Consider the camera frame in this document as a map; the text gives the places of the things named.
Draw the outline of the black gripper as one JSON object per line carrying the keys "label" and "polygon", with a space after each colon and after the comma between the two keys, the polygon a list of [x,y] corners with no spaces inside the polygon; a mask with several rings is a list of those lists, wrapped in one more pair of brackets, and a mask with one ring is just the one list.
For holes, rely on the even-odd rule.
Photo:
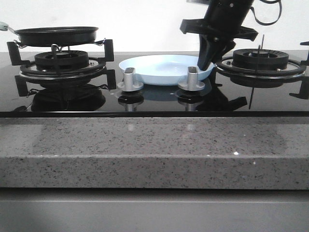
{"label": "black gripper", "polygon": [[[189,3],[208,7],[204,18],[184,19],[180,26],[184,34],[200,34],[197,66],[202,71],[207,70],[210,63],[221,61],[223,55],[236,46],[232,39],[254,41],[258,35],[256,30],[242,26],[252,0],[190,0]],[[218,41],[214,37],[231,41]]]}

